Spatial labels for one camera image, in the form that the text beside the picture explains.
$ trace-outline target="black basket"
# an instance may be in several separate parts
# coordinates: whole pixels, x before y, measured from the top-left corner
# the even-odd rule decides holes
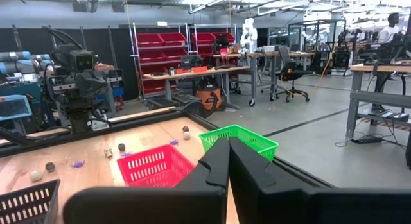
[[[0,223],[55,223],[60,180],[0,195]]]

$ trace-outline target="person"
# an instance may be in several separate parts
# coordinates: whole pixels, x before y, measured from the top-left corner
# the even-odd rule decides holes
[[[387,43],[391,42],[394,34],[399,32],[399,28],[396,26],[399,22],[399,14],[392,13],[388,16],[388,23],[389,25],[386,26],[381,32],[380,36],[378,37],[379,43]]]

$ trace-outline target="white ball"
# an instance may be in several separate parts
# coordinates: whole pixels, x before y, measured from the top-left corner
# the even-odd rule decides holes
[[[38,170],[32,171],[30,173],[30,180],[32,182],[36,182],[38,180],[41,180],[41,178],[43,178],[43,174]]]
[[[189,132],[184,132],[183,134],[184,140],[189,140],[190,139],[190,133]]]

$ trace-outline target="wheel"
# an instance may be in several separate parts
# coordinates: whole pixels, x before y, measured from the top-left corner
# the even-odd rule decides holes
[[[256,105],[256,99],[251,99],[249,101],[249,105],[250,105],[250,107],[253,107],[254,105]]]

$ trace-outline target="green basket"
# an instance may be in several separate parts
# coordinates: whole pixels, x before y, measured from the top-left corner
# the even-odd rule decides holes
[[[278,143],[262,135],[251,132],[250,130],[238,125],[230,125],[210,132],[200,134],[204,151],[207,152],[220,137],[238,137],[246,145],[256,150],[261,156],[272,161]]]

